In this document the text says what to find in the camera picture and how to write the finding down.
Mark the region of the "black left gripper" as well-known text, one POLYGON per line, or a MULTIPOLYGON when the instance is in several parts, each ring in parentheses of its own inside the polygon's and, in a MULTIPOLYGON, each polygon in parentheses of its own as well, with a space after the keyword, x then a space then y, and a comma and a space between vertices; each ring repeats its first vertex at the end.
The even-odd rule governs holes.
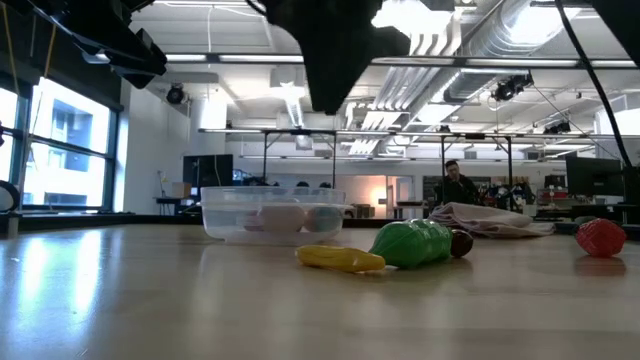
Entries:
POLYGON ((135 34, 129 29, 131 16, 141 8, 140 0, 68 0, 64 2, 64 29, 76 46, 89 55, 99 52, 114 58, 141 59, 145 64, 110 63, 111 69, 137 89, 144 89, 165 71, 167 58, 143 28, 135 34))

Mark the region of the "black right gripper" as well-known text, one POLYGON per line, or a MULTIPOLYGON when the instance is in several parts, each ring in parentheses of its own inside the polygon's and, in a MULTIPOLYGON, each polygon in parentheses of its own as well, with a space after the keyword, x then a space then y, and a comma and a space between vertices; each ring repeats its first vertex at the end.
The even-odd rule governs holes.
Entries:
POLYGON ((307 28, 298 36, 298 43, 315 112, 337 113, 371 62, 372 35, 375 58, 402 57, 410 52, 410 38, 397 28, 373 30, 366 25, 381 9, 382 0, 258 0, 258 3, 264 7, 271 24, 285 30, 307 28))

